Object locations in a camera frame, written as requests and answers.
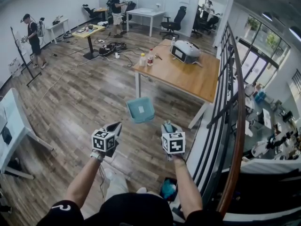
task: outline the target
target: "black t-shirt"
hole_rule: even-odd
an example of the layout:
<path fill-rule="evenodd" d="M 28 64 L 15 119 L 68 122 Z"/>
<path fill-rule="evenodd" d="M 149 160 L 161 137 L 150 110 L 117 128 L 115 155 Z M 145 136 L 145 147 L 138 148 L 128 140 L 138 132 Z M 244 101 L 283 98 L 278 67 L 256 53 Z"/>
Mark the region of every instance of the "black t-shirt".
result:
<path fill-rule="evenodd" d="M 173 225 L 173 215 L 167 201 L 152 194 L 119 194 L 111 197 L 99 212 L 84 220 L 79 207 L 71 201 L 53 205 L 37 226 L 133 226 Z M 219 226 L 222 217 L 218 212 L 195 211 L 185 225 Z"/>
<path fill-rule="evenodd" d="M 121 13 L 121 7 L 117 8 L 115 3 L 120 3 L 120 0 L 111 0 L 112 13 Z"/>
<path fill-rule="evenodd" d="M 37 27 L 37 24 L 35 22 L 30 22 L 28 24 L 28 28 L 27 29 L 28 29 L 28 37 L 30 35 L 32 35 L 35 31 L 38 31 L 38 27 Z M 37 35 L 34 35 L 32 38 L 29 39 L 29 43 L 30 44 L 33 44 L 35 42 L 40 43 L 39 38 L 38 38 Z"/>

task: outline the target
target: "backpack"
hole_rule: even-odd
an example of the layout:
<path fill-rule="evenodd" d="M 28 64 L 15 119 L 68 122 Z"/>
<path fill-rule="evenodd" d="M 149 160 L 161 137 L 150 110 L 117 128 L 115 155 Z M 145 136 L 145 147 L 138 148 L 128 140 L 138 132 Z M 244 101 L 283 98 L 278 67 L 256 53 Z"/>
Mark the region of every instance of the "backpack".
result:
<path fill-rule="evenodd" d="M 32 23 L 34 23 L 34 22 L 31 21 L 30 24 L 29 24 L 30 30 L 32 30 L 32 28 L 31 28 Z M 37 24 L 37 36 L 38 37 L 44 37 L 44 33 L 43 33 L 43 30 L 42 30 L 42 25 L 41 24 Z"/>

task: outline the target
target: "wooden handrail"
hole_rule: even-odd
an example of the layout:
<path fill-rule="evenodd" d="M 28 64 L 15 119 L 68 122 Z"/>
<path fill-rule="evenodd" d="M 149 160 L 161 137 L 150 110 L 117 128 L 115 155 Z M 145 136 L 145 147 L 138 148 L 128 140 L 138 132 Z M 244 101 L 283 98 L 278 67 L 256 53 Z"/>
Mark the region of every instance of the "wooden handrail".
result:
<path fill-rule="evenodd" d="M 237 69 L 237 80 L 238 80 L 238 126 L 236 133 L 236 140 L 234 144 L 234 152 L 232 156 L 232 162 L 229 170 L 229 175 L 227 178 L 224 191 L 220 203 L 217 206 L 217 211 L 221 213 L 224 217 L 228 207 L 230 205 L 236 182 L 238 180 L 238 175 L 240 172 L 240 164 L 243 155 L 244 143 L 245 143 L 245 127 L 246 127 L 246 109 L 245 109 L 245 89 L 244 89 L 244 80 L 241 70 L 241 63 L 238 55 L 238 50 L 236 47 L 235 39 L 230 28 L 229 23 L 227 22 L 227 27 L 230 33 L 230 38 L 232 41 L 232 46 L 234 49 L 235 55 L 235 64 Z"/>

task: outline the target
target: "light stand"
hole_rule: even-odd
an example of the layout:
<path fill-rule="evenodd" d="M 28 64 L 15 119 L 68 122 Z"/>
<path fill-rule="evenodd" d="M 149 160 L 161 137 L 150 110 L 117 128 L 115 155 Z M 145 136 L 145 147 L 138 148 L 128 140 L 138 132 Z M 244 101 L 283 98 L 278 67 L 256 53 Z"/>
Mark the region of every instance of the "light stand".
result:
<path fill-rule="evenodd" d="M 26 85 L 26 86 L 28 87 L 29 84 L 30 84 L 31 82 L 33 82 L 33 80 L 34 80 L 35 78 L 37 78 L 40 74 L 42 74 L 42 72 L 39 72 L 36 76 L 33 76 L 33 75 L 32 75 L 32 72 L 31 72 L 30 69 L 28 68 L 27 63 L 25 62 L 25 60 L 24 60 L 24 58 L 23 58 L 22 52 L 21 52 L 21 50 L 20 50 L 20 48 L 19 48 L 19 46 L 18 46 L 18 44 L 17 44 L 16 38 L 15 38 L 15 35 L 14 35 L 14 32 L 13 32 L 13 28 L 10 27 L 10 29 L 11 29 L 11 32 L 12 32 L 12 34 L 13 34 L 13 37 L 14 37 L 14 40 L 15 40 L 15 45 L 17 46 L 18 52 L 19 52 L 19 54 L 20 54 L 20 57 L 21 57 L 21 59 L 23 60 L 23 63 L 24 63 L 24 65 L 25 65 L 26 69 L 28 70 L 30 76 L 32 77 L 32 79 L 31 79 L 31 80 L 27 83 L 27 85 Z"/>

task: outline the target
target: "ceiling light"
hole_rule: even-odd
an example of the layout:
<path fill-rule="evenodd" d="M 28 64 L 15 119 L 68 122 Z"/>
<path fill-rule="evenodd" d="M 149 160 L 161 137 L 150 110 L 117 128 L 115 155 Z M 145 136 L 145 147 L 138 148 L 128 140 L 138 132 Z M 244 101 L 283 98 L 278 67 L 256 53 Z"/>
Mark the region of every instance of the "ceiling light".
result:
<path fill-rule="evenodd" d="M 290 27 L 292 34 L 301 42 L 301 30 L 295 26 Z"/>
<path fill-rule="evenodd" d="M 262 15 L 265 16 L 268 20 L 273 21 L 272 16 L 271 16 L 270 13 L 264 12 Z"/>

